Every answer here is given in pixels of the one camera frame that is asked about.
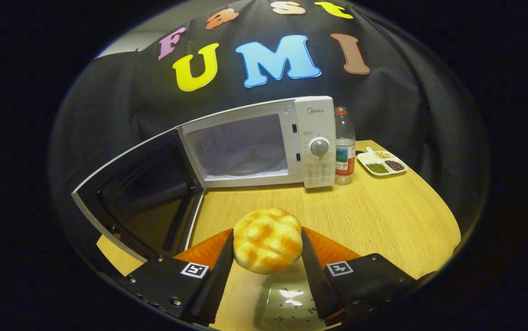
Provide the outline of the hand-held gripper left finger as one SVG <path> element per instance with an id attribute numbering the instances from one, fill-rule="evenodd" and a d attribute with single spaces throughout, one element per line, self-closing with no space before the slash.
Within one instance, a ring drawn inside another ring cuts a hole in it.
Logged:
<path id="1" fill-rule="evenodd" d="M 215 322 L 232 264 L 229 228 L 174 257 L 150 258 L 118 277 L 118 284 L 169 317 L 209 325 Z"/>

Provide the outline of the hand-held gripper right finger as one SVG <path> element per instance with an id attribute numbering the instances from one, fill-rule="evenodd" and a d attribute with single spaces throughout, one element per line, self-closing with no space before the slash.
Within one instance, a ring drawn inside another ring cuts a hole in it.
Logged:
<path id="1" fill-rule="evenodd" d="M 302 242 L 312 299 L 324 322 L 367 320 L 420 284 L 381 254 L 362 256 L 310 228 L 302 228 Z"/>

